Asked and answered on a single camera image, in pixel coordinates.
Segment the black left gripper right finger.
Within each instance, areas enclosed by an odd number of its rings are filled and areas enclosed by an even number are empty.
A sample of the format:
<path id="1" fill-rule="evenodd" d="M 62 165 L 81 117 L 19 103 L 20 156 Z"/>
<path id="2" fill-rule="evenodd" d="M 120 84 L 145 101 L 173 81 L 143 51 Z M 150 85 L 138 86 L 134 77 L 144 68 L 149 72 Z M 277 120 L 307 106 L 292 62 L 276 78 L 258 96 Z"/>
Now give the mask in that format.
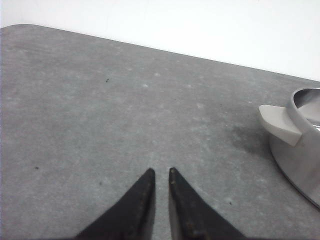
<path id="1" fill-rule="evenodd" d="M 244 240 L 246 236 L 211 208 L 175 168 L 168 175 L 173 240 Z"/>

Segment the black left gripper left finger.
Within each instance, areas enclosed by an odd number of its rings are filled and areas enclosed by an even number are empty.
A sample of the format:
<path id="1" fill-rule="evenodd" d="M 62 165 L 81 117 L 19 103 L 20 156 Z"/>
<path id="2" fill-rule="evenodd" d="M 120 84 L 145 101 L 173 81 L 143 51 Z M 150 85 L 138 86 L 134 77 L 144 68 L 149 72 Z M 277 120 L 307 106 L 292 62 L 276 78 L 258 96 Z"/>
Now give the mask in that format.
<path id="1" fill-rule="evenodd" d="M 156 174 L 148 168 L 106 212 L 76 240 L 150 240 L 156 213 Z"/>

